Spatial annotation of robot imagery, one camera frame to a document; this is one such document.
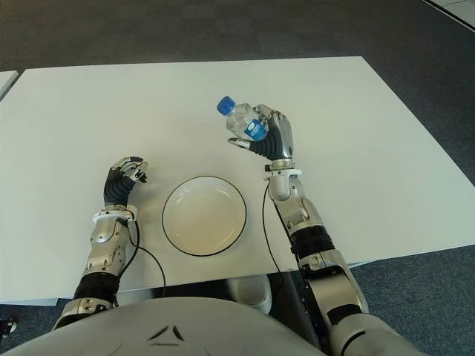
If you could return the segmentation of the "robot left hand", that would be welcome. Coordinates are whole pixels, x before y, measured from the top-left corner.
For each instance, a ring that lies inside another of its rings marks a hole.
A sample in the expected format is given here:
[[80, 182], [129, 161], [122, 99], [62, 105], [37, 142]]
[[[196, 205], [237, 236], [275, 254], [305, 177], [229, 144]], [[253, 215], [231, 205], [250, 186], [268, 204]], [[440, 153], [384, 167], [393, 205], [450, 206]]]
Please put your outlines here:
[[141, 157], [127, 156], [109, 169], [104, 189], [104, 205], [128, 204], [128, 197], [137, 182], [146, 183], [148, 163]]

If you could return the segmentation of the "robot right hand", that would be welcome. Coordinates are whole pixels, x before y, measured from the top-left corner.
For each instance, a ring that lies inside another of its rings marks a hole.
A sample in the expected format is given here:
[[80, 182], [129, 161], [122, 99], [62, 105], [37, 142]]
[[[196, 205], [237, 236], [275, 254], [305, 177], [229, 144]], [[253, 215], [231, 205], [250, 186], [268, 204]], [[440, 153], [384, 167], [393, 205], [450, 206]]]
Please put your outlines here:
[[260, 141], [229, 138], [228, 143], [236, 147], [261, 155], [271, 161], [293, 158], [293, 138], [290, 121], [275, 109], [259, 104], [254, 109], [259, 118], [268, 124], [266, 138]]

